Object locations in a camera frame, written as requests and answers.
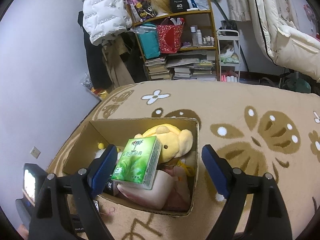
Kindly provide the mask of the dark purple small box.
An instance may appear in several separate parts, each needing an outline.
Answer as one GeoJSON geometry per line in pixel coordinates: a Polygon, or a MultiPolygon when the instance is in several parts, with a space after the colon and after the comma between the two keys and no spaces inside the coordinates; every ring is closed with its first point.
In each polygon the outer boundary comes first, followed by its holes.
{"type": "Polygon", "coordinates": [[[106,185],[103,189],[103,193],[106,193],[111,196],[116,196],[119,193],[119,190],[117,188],[117,183],[115,183],[112,179],[109,179],[106,182],[106,185]]]}

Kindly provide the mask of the pink long plush pillow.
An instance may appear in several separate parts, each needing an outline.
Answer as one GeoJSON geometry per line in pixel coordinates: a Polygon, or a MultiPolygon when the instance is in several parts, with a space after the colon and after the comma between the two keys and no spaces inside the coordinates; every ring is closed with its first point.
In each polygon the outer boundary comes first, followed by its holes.
{"type": "Polygon", "coordinates": [[[173,188],[163,206],[163,210],[187,212],[190,208],[191,197],[185,169],[180,166],[173,166],[165,167],[163,171],[171,175],[174,180],[173,188]]]}

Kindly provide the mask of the green tissue pack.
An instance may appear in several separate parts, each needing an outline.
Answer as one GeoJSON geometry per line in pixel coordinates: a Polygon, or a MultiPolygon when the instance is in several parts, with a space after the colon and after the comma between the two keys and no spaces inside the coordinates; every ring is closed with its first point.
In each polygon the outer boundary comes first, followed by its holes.
{"type": "Polygon", "coordinates": [[[111,179],[128,187],[152,189],[161,149],[156,136],[129,139],[111,179]]]}

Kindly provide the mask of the pink swirl roll plush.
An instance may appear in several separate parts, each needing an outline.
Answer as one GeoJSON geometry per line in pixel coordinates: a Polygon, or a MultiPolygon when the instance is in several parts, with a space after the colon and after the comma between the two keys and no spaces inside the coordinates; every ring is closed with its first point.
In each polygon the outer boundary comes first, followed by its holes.
{"type": "Polygon", "coordinates": [[[164,171],[157,170],[153,187],[150,190],[118,184],[117,188],[130,201],[149,209],[161,210],[172,189],[174,179],[164,171]]]}

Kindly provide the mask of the yellow bear plush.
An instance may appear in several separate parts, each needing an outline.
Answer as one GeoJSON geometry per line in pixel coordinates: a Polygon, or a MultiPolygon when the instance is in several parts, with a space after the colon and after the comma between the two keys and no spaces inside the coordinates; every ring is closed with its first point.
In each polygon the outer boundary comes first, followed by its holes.
{"type": "Polygon", "coordinates": [[[137,134],[134,138],[154,137],[162,145],[158,163],[167,163],[171,159],[179,158],[187,154],[193,146],[193,134],[188,129],[180,130],[171,124],[153,126],[143,134],[137,134]]]}

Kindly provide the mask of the open cardboard box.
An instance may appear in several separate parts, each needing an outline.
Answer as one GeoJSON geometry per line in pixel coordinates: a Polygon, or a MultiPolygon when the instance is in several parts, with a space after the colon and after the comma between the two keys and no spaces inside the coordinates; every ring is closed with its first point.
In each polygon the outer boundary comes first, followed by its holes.
{"type": "Polygon", "coordinates": [[[194,203],[199,130],[194,118],[90,121],[62,171],[71,175],[102,158],[88,177],[94,196],[139,211],[185,217],[194,203]]]}

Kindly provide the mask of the beige patterned plush rug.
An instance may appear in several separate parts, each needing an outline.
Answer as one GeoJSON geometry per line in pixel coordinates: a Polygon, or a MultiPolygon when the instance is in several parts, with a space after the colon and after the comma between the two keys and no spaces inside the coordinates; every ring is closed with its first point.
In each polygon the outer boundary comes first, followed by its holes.
{"type": "Polygon", "coordinates": [[[172,124],[193,133],[184,156],[195,170],[191,206],[155,211],[98,197],[115,239],[205,239],[225,204],[203,164],[210,144],[232,167],[274,177],[294,239],[319,239],[319,96],[217,81],[147,81],[115,89],[74,131],[48,167],[58,176],[87,167],[98,144],[123,148],[136,134],[172,124]]]}

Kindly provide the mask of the stack of books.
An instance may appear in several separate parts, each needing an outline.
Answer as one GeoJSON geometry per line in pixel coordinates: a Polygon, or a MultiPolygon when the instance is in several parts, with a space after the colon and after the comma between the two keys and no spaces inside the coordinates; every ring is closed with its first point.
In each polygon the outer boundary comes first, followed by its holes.
{"type": "Polygon", "coordinates": [[[151,80],[217,80],[215,50],[185,50],[144,64],[151,80]]]}

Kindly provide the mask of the cream quilted bedding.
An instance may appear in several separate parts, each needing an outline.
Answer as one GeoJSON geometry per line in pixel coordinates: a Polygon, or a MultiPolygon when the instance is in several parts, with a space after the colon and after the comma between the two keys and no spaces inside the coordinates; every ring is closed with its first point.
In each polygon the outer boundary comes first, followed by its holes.
{"type": "Polygon", "coordinates": [[[319,40],[299,30],[292,0],[248,0],[253,31],[263,54],[275,65],[319,82],[319,40]]]}

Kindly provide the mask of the white puffer jacket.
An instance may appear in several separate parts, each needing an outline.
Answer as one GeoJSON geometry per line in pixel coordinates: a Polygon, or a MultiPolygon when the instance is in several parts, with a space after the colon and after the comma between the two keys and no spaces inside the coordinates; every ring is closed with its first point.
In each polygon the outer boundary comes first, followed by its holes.
{"type": "Polygon", "coordinates": [[[105,45],[132,27],[123,0],[84,0],[82,25],[91,44],[105,45]]]}

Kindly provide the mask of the white rolling cart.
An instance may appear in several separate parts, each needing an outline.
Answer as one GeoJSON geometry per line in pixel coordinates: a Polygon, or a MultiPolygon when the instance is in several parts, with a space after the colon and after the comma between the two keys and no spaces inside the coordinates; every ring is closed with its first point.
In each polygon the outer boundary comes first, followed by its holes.
{"type": "Polygon", "coordinates": [[[217,48],[219,54],[219,79],[221,82],[240,81],[240,34],[236,30],[219,29],[217,48]]]}

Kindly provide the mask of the red patterned gift bag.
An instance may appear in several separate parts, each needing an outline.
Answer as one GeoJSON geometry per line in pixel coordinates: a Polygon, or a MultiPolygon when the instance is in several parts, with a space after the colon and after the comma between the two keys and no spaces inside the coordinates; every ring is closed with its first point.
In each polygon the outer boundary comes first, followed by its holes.
{"type": "Polygon", "coordinates": [[[159,49],[162,54],[174,54],[180,50],[185,19],[167,17],[157,25],[159,49]]]}

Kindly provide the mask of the blonde wig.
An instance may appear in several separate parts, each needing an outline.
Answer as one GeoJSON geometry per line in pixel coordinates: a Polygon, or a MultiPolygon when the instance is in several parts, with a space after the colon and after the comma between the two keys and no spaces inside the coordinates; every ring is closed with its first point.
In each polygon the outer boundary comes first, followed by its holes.
{"type": "Polygon", "coordinates": [[[172,13],[169,0],[148,0],[148,2],[157,16],[163,16],[172,13]]]}

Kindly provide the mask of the black box with 40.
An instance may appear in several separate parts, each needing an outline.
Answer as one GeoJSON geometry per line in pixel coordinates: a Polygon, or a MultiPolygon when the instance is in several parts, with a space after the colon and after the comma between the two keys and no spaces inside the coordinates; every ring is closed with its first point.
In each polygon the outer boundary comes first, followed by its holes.
{"type": "Polygon", "coordinates": [[[185,12],[190,8],[187,0],[169,0],[169,3],[173,13],[185,12]]]}

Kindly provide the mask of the white wall socket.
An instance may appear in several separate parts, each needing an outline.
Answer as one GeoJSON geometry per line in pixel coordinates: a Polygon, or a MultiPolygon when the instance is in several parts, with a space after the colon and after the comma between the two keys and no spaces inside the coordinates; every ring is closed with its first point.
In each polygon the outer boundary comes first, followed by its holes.
{"type": "Polygon", "coordinates": [[[41,154],[41,151],[36,148],[35,146],[31,149],[30,154],[34,157],[34,158],[38,158],[41,154]]]}

